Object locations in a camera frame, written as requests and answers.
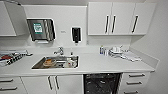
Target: white cabinet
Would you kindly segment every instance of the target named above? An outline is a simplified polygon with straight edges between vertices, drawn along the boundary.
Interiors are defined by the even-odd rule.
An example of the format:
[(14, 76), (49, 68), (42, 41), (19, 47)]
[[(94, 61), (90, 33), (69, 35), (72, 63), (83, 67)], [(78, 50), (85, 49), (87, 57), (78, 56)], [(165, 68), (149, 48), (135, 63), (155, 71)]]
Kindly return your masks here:
[(21, 77), (28, 94), (83, 94), (83, 75)]
[(0, 78), (0, 94), (27, 94), (20, 77)]
[(84, 94), (83, 75), (63, 75), (56, 77), (57, 94)]
[(52, 76), (21, 77), (28, 94), (56, 94)]
[(29, 33), (24, 8), (0, 1), (0, 36), (17, 36)]
[(123, 73), (118, 94), (144, 94), (150, 72)]
[(90, 2), (88, 5), (88, 35), (108, 35), (112, 3)]
[(154, 3), (88, 4), (88, 35), (143, 35), (148, 31)]
[(113, 3), (110, 35), (128, 34), (135, 3)]
[(154, 13), (155, 3), (136, 3), (129, 34), (146, 34)]

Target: black soap dispenser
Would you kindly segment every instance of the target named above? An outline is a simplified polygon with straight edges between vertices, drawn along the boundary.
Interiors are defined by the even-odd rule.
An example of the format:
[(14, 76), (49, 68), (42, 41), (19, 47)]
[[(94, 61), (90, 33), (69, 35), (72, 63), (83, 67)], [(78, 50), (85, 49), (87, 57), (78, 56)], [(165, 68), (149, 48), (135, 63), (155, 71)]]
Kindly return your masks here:
[(78, 27), (72, 28), (72, 37), (73, 41), (75, 41), (75, 44), (78, 44), (78, 41), (81, 41), (81, 29)]

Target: drawer handle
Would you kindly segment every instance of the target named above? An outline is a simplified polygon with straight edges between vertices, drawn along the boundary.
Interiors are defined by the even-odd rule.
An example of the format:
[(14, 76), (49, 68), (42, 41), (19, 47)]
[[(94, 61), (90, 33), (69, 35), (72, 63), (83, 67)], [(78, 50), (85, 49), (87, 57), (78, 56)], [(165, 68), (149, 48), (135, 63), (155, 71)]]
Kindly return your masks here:
[(50, 89), (52, 90), (51, 81), (50, 81), (50, 76), (48, 76), (48, 82), (49, 82)]
[(5, 80), (5, 81), (0, 81), (0, 83), (4, 83), (4, 82), (13, 82), (13, 79), (11, 79), (11, 80)]
[(127, 82), (127, 85), (137, 85), (137, 84), (142, 84), (142, 82), (138, 82), (138, 83), (128, 83)]
[(0, 88), (0, 91), (16, 90), (16, 89), (17, 89), (17, 87), (14, 87), (14, 88), (6, 88), (6, 89)]
[(112, 28), (112, 33), (114, 32), (114, 28), (115, 28), (115, 21), (116, 21), (116, 16), (114, 16), (114, 20), (113, 20), (113, 28)]
[(58, 79), (57, 76), (55, 76), (55, 81), (56, 81), (57, 89), (59, 89), (58, 80), (57, 79)]
[(109, 16), (107, 15), (107, 21), (106, 21), (106, 31), (105, 31), (105, 33), (107, 33), (108, 19), (109, 19)]
[(135, 92), (124, 92), (124, 94), (137, 94), (138, 93), (138, 91), (135, 91)]
[(134, 22), (134, 27), (133, 27), (132, 33), (134, 33), (134, 30), (135, 30), (135, 27), (137, 24), (137, 20), (138, 20), (138, 16), (135, 16), (135, 22)]
[(141, 74), (141, 75), (129, 75), (129, 77), (143, 77), (145, 76), (144, 74)]

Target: lower cabinet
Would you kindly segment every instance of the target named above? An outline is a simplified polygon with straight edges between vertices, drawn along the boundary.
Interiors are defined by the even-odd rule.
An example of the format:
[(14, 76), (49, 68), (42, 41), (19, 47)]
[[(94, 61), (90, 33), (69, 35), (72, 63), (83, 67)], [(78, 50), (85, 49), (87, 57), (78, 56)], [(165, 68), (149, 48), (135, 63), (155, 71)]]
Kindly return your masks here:
[(0, 94), (27, 94), (20, 77), (0, 78)]
[(83, 75), (56, 76), (57, 94), (84, 94)]
[(52, 76), (21, 77), (28, 94), (56, 94)]
[(123, 73), (118, 94), (144, 94), (150, 72)]
[(83, 75), (21, 77), (28, 94), (83, 94)]

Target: drawer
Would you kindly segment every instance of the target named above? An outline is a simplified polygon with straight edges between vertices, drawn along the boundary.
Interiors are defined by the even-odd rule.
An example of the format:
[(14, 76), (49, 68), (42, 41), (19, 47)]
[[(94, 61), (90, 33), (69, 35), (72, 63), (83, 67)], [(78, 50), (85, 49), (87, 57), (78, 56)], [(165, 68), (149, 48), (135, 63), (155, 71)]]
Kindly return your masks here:
[(26, 94), (23, 84), (4, 84), (0, 86), (0, 94)]
[(118, 94), (144, 94), (144, 90), (143, 89), (119, 90)]
[(144, 88), (147, 84), (147, 81), (148, 79), (122, 80), (120, 82), (119, 90)]
[(122, 79), (148, 79), (150, 72), (144, 73), (123, 73)]
[(1, 84), (20, 84), (20, 83), (22, 83), (20, 77), (0, 78), (0, 86)]

